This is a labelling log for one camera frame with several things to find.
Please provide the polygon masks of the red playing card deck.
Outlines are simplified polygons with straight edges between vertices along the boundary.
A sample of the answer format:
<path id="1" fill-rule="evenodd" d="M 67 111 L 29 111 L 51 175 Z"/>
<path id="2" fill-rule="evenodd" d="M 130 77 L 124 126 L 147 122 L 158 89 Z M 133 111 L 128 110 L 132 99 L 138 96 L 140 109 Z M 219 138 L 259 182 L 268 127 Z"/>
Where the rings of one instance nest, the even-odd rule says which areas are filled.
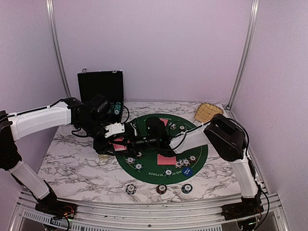
<path id="1" fill-rule="evenodd" d="M 125 151 L 127 150 L 127 147 L 124 145 L 120 145 L 120 144 L 113 144 L 114 150 L 116 152 L 120 152 L 120 151 Z"/>

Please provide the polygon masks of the white chips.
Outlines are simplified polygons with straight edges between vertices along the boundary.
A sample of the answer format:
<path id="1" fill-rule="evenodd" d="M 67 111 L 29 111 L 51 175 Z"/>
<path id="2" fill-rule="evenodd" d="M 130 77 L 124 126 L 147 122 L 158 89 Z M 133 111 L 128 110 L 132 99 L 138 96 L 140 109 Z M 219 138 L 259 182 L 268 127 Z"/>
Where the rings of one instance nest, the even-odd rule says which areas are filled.
<path id="1" fill-rule="evenodd" d="M 176 123 L 172 123 L 170 126 L 169 126 L 169 129 L 170 130 L 175 130 L 177 128 L 177 124 Z"/>
<path id="2" fill-rule="evenodd" d="M 135 163 L 135 158 L 133 158 L 133 157 L 128 157 L 128 158 L 126 159 L 126 163 L 128 163 L 128 164 L 130 164 L 130 165 L 134 164 L 134 163 Z"/>
<path id="3" fill-rule="evenodd" d="M 190 161 L 187 158 L 180 159 L 176 161 L 175 167 L 176 168 L 182 168 L 182 167 L 188 167 L 190 165 Z"/>

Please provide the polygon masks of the red card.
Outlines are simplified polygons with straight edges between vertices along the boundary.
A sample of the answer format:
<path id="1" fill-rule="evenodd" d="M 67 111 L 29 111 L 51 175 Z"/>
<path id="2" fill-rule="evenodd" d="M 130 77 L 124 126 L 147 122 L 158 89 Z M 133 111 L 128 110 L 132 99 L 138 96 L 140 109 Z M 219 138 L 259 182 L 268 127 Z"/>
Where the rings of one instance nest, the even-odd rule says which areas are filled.
<path id="1" fill-rule="evenodd" d="M 170 166 L 170 165 L 175 165 L 177 162 L 176 157 L 165 157 L 163 155 L 158 154 L 157 155 L 157 164 L 159 166 L 162 165 L 166 165 L 166 166 Z"/>

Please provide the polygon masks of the red black chip stack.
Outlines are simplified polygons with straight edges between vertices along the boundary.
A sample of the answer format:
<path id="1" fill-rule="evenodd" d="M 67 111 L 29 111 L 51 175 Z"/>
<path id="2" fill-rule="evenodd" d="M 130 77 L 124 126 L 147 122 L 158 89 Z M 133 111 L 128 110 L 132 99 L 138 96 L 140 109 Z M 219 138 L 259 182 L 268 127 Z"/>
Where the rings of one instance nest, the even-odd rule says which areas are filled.
<path id="1" fill-rule="evenodd" d="M 156 187 L 156 192 L 158 194 L 165 194 L 167 191 L 167 186 L 164 185 L 164 184 L 159 184 L 157 187 Z"/>

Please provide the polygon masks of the blue small blind button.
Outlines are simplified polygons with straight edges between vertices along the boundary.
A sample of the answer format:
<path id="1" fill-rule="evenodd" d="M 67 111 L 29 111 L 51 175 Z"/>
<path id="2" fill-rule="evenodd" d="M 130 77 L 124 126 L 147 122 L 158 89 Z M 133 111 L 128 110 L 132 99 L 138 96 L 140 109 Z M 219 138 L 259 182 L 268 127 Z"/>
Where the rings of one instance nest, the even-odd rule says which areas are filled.
<path id="1" fill-rule="evenodd" d="M 193 169 L 190 167 L 185 167 L 182 169 L 182 174 L 186 177 L 191 177 L 193 175 Z"/>

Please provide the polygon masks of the teal chip stack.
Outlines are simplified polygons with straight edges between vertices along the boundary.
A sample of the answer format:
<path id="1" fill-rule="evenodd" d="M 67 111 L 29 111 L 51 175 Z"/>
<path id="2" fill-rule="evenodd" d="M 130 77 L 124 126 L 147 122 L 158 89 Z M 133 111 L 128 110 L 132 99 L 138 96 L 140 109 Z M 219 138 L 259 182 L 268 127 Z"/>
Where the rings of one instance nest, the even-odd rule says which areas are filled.
<path id="1" fill-rule="evenodd" d="M 191 184 L 184 184 L 181 188 L 181 191 L 184 193 L 184 194 L 188 194 L 192 191 L 193 187 Z"/>

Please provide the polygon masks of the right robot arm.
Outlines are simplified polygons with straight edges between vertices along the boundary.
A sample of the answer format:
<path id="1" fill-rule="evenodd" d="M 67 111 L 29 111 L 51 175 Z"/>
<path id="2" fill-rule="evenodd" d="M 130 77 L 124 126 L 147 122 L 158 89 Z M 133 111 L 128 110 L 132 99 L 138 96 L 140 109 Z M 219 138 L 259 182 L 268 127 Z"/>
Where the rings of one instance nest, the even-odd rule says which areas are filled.
<path id="1" fill-rule="evenodd" d="M 238 180 L 241 202 L 238 211 L 248 216 L 261 205 L 261 187 L 256 181 L 256 172 L 248 155 L 249 138 L 245 129 L 235 120 L 216 114 L 208 122 L 170 136 L 165 124 L 152 116 L 145 121 L 146 134 L 139 133 L 136 122 L 126 123 L 120 136 L 128 154 L 137 154 L 140 149 L 152 148 L 166 157 L 174 157 L 185 151 L 211 144 L 218 155 L 227 161 Z"/>

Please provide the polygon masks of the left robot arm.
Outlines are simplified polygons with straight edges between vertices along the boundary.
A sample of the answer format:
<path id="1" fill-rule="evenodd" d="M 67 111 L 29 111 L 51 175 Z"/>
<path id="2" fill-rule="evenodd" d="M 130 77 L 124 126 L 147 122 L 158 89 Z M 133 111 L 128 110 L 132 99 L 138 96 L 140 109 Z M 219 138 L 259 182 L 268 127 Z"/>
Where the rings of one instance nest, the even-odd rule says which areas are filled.
<path id="1" fill-rule="evenodd" d="M 95 152 L 102 154 L 108 144 L 103 118 L 109 110 L 108 100 L 96 95 L 88 103 L 72 97 L 21 112 L 1 111 L 1 169 L 27 188 L 44 212 L 61 215 L 73 209 L 75 204 L 59 201 L 51 186 L 38 176 L 39 166 L 57 127 L 62 125 L 85 131 L 93 139 Z"/>

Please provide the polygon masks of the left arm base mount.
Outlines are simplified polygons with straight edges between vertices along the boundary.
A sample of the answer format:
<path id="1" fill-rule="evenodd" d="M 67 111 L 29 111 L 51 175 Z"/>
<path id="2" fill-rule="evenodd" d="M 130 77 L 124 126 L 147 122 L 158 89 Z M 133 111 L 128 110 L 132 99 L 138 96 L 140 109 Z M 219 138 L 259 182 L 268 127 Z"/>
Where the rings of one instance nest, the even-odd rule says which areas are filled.
<path id="1" fill-rule="evenodd" d="M 77 205 L 63 201 L 59 201 L 55 205 L 51 206 L 45 206 L 43 204 L 36 203 L 35 209 L 39 212 L 53 215 L 58 219 L 74 218 L 77 211 Z"/>

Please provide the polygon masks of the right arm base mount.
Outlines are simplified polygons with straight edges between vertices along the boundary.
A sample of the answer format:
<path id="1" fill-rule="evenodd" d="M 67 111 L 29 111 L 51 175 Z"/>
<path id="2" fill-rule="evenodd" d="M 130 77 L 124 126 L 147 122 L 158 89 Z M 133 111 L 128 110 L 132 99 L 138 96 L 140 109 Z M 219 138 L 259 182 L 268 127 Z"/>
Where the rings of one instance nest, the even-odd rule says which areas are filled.
<path id="1" fill-rule="evenodd" d="M 244 218 L 247 216 L 253 216 L 255 214 L 259 214 L 264 211 L 263 206 L 257 205 L 254 207 L 253 205 L 244 204 L 244 203 L 234 203 L 223 205 L 221 215 L 225 218 L 225 220 L 232 220 L 238 218 Z"/>

